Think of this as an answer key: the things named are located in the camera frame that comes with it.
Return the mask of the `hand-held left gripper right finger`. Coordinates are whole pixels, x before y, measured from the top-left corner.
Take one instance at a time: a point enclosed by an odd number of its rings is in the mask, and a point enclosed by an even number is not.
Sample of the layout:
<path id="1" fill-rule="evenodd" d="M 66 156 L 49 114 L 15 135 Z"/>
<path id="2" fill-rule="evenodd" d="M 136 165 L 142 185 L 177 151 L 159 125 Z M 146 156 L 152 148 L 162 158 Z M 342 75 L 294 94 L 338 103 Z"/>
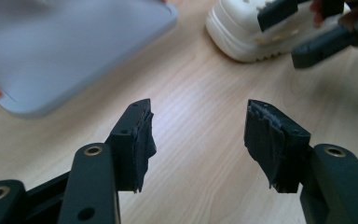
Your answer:
<path id="1" fill-rule="evenodd" d="M 310 146 L 310 133 L 268 103 L 247 105 L 244 145 L 279 193 L 299 193 L 307 224 L 358 224 L 358 159 Z"/>

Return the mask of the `cream clog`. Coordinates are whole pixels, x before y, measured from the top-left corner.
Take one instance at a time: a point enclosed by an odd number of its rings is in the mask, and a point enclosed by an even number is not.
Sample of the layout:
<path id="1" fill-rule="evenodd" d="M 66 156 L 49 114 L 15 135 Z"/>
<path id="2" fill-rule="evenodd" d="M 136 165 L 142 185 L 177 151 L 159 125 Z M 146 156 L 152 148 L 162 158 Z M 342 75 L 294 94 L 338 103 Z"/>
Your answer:
<path id="1" fill-rule="evenodd" d="M 273 1 L 218 0 L 206 18 L 206 28 L 215 45 L 238 62 L 264 61 L 332 30 L 340 18 L 334 15 L 316 25 L 311 0 L 297 0 L 295 14 L 262 32 L 257 14 Z"/>

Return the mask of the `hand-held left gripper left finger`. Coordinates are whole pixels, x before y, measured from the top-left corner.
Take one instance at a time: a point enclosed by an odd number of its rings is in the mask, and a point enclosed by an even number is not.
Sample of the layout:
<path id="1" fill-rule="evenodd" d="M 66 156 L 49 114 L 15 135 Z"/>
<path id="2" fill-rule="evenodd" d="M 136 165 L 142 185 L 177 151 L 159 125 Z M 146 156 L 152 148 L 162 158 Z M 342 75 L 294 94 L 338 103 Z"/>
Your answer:
<path id="1" fill-rule="evenodd" d="M 74 157 L 58 224 L 121 224 L 121 191 L 140 192 L 148 160 L 156 152 L 151 102 L 130 104 L 103 143 L 89 144 Z"/>

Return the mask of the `grey shoe rack orange posts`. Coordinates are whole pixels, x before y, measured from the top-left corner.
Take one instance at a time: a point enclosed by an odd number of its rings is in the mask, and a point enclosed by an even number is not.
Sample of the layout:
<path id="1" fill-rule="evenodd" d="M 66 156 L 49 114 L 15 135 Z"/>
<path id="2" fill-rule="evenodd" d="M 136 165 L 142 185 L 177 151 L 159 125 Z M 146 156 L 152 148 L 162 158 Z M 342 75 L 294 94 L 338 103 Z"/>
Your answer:
<path id="1" fill-rule="evenodd" d="M 54 110 L 170 30 L 163 0 L 0 0 L 0 106 Z"/>

